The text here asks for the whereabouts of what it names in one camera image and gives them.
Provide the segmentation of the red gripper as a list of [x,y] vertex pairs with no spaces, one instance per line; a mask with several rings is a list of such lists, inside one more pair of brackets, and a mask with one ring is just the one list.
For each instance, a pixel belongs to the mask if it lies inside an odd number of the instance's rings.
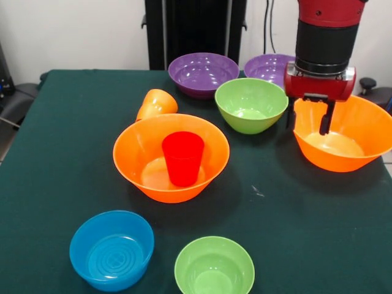
[[335,101],[346,101],[352,94],[356,80],[356,68],[348,67],[342,73],[330,76],[315,76],[299,70],[294,61],[285,66],[284,90],[288,96],[286,128],[294,130],[297,99],[315,99],[327,101],[326,113],[323,115],[319,134],[330,131]]

